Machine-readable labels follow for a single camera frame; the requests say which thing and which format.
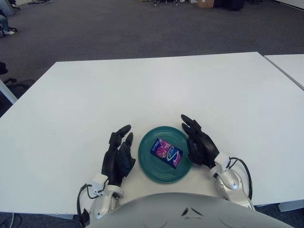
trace cable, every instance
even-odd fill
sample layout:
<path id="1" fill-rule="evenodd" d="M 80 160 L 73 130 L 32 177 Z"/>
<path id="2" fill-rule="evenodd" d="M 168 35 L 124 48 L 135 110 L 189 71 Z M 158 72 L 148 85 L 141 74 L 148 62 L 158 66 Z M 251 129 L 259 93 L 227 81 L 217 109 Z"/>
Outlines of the cable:
<path id="1" fill-rule="evenodd" d="M 13 225 L 15 224 L 15 221 L 16 221 L 16 218 L 19 218 L 19 223 L 18 223 L 18 225 L 15 227 L 15 228 L 18 228 L 20 225 L 21 225 L 21 223 L 22 223 L 22 217 L 20 216 L 20 215 L 18 215 L 18 214 L 15 214 L 15 213 L 12 213 L 13 215 L 12 215 L 12 217 L 10 218 L 10 217 L 8 217 L 7 219 L 5 219 L 2 223 L 0 223 L 0 228 L 1 227 L 5 227 L 5 228 L 7 228 L 7 226 L 5 225 L 5 223 L 9 220 L 9 219 L 11 219 L 11 223 L 10 223 L 10 228 L 12 228 L 13 227 Z"/>
<path id="2" fill-rule="evenodd" d="M 84 185 L 80 188 L 79 193 L 78 193 L 78 196 L 77 196 L 77 215 L 78 215 L 78 218 L 79 218 L 79 222 L 80 222 L 81 227 L 85 227 L 86 225 L 85 225 L 85 222 L 84 222 L 84 220 L 83 220 L 83 218 L 82 218 L 82 216 L 81 216 L 81 209 L 80 209 L 80 200 L 79 200 L 79 198 L 80 198 L 81 192 L 82 192 L 84 189 L 86 189 L 86 186 L 87 186 L 87 184 L 84 184 Z"/>
<path id="3" fill-rule="evenodd" d="M 246 173 L 247 173 L 247 176 L 248 176 L 248 182 L 249 182 L 249 194 L 248 194 L 248 197 L 251 200 L 252 199 L 252 180 L 251 180 L 249 169 L 248 169 L 248 167 L 246 166 L 245 162 L 242 159 L 232 157 L 232 158 L 230 158 L 230 161 L 231 160 L 235 160 L 235 162 L 231 166 L 229 166 L 229 169 L 231 169 L 231 167 L 234 166 L 237 161 L 239 161 L 240 163 L 242 163 L 242 165 L 244 166 L 244 168 L 246 170 Z"/>
<path id="4" fill-rule="evenodd" d="M 86 191 L 87 191 L 87 196 L 90 198 L 90 199 L 96 199 L 97 197 L 98 197 L 98 195 L 97 196 L 94 196 L 94 197 L 91 197 L 90 196 L 90 194 L 89 194 L 89 187 L 91 187 L 92 185 L 91 184 L 87 184 L 86 185 Z"/>
<path id="5" fill-rule="evenodd" d="M 13 215 L 12 215 L 12 217 L 11 217 L 11 223 L 10 223 L 9 228 L 12 228 L 13 223 L 14 223 L 14 219 L 15 219 L 15 213 L 13 213 Z"/>

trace white wall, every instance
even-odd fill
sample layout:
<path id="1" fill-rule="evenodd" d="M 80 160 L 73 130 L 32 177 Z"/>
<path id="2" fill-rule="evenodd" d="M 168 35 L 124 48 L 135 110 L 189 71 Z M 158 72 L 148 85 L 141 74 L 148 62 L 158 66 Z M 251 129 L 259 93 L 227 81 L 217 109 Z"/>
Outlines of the white wall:
<path id="1" fill-rule="evenodd" d="M 304 9 L 304 0 L 277 0 L 277 1 Z"/>

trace person's leg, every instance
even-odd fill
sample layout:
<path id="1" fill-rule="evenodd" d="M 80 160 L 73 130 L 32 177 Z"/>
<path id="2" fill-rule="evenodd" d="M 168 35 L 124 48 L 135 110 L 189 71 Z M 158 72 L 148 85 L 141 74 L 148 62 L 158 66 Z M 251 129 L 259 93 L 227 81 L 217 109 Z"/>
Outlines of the person's leg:
<path id="1" fill-rule="evenodd" d="M 8 23 L 8 19 L 2 15 L 0 15 L 0 23 L 2 25 L 2 28 L 4 31 L 10 31 L 9 30 L 9 23 Z"/>

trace gray carpet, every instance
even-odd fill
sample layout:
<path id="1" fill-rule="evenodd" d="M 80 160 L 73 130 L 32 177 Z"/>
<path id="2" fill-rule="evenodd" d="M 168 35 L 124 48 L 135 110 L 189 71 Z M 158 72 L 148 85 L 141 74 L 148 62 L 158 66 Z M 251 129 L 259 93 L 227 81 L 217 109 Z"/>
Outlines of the gray carpet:
<path id="1" fill-rule="evenodd" d="M 138 0 L 53 0 L 23 5 L 9 17 L 19 32 L 0 36 L 2 80 L 38 80 L 55 62 L 167 57 L 258 51 L 262 55 L 304 53 L 304 12 L 265 0 L 244 9 L 201 9 L 196 4 Z M 280 213 L 276 205 L 257 210 L 304 227 L 304 210 Z M 0 223 L 9 218 L 0 213 Z M 20 228 L 78 228 L 76 220 L 21 214 Z"/>

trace teal plate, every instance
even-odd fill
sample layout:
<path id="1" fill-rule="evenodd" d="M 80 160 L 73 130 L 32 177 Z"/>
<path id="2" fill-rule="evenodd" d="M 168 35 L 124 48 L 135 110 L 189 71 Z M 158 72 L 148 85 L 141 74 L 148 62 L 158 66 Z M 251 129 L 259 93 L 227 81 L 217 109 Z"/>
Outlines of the teal plate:
<path id="1" fill-rule="evenodd" d="M 176 169 L 151 154 L 156 139 L 160 137 L 183 151 Z M 150 130 L 142 139 L 138 148 L 138 160 L 144 173 L 153 181 L 173 183 L 182 179 L 192 167 L 188 159 L 187 137 L 173 127 L 157 127 Z"/>

